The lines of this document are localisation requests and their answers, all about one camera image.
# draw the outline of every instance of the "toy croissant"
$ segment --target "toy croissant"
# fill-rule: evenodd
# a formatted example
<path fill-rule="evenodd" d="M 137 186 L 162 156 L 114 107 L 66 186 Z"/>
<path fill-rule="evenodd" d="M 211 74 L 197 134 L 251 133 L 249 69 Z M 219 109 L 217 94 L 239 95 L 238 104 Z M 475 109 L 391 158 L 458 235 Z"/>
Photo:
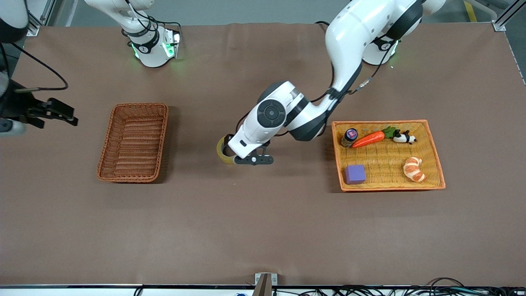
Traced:
<path fill-rule="evenodd" d="M 406 164 L 403 166 L 403 173 L 415 182 L 422 182 L 426 178 L 426 175 L 420 171 L 421 163 L 422 159 L 418 157 L 410 157 L 406 160 Z"/>

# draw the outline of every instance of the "brown table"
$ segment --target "brown table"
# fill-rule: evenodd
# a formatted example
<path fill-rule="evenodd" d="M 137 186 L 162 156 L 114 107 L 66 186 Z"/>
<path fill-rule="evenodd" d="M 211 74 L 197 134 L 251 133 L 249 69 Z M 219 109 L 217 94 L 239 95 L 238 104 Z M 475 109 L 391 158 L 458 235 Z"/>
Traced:
<path fill-rule="evenodd" d="M 44 27 L 26 49 L 69 81 L 78 127 L 1 139 L 1 283 L 471 285 L 526 278 L 526 88 L 490 24 L 421 24 L 331 120 L 428 119 L 447 188 L 341 193 L 330 132 L 275 139 L 271 166 L 229 166 L 215 146 L 272 82 L 309 98 L 330 82 L 318 25 L 184 27 L 180 61 L 141 66 L 120 28 Z M 358 82 L 373 72 L 365 66 Z M 26 56 L 15 79 L 59 81 Z M 123 102 L 171 106 L 158 184 L 95 178 Z"/>

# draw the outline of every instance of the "purple cube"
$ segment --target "purple cube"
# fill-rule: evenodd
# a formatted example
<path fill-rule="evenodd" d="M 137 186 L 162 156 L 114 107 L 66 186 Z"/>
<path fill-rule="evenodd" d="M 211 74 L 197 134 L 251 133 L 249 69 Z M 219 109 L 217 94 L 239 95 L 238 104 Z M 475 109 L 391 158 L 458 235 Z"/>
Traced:
<path fill-rule="evenodd" d="M 365 167 L 363 164 L 349 165 L 345 168 L 345 183 L 356 185 L 365 182 Z"/>

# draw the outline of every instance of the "orange carrot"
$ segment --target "orange carrot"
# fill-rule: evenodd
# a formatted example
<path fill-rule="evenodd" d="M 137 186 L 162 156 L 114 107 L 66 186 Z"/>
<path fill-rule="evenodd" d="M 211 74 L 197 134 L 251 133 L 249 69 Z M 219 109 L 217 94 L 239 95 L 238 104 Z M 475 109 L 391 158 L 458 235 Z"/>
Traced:
<path fill-rule="evenodd" d="M 393 137 L 394 132 L 395 128 L 389 126 L 381 131 L 374 132 L 372 134 L 366 135 L 365 137 L 359 140 L 356 140 L 356 142 L 354 142 L 354 144 L 351 147 L 358 148 L 372 143 L 380 142 L 387 137 Z"/>

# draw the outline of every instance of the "brown wicker basket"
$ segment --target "brown wicker basket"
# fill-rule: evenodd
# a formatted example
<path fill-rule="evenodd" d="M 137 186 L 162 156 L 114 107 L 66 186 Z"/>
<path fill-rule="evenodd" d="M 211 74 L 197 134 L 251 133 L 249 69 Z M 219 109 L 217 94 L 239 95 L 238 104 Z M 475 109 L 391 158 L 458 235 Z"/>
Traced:
<path fill-rule="evenodd" d="M 410 130 L 418 142 L 413 145 L 396 143 L 392 139 L 360 148 L 348 148 L 341 145 L 345 131 L 354 128 L 358 138 L 393 126 L 402 131 Z M 334 121 L 332 123 L 332 141 L 336 156 L 338 178 L 343 191 L 387 191 L 387 190 L 430 190 L 444 189 L 446 182 L 438 158 L 427 120 L 407 121 Z M 414 182 L 403 173 L 403 165 L 412 156 L 421 158 L 420 168 L 426 175 L 422 182 Z M 345 183 L 345 168 L 352 164 L 363 164 L 367 180 L 362 184 Z"/>
<path fill-rule="evenodd" d="M 168 106 L 118 104 L 109 117 L 97 178 L 107 182 L 148 183 L 159 176 L 168 123 Z"/>

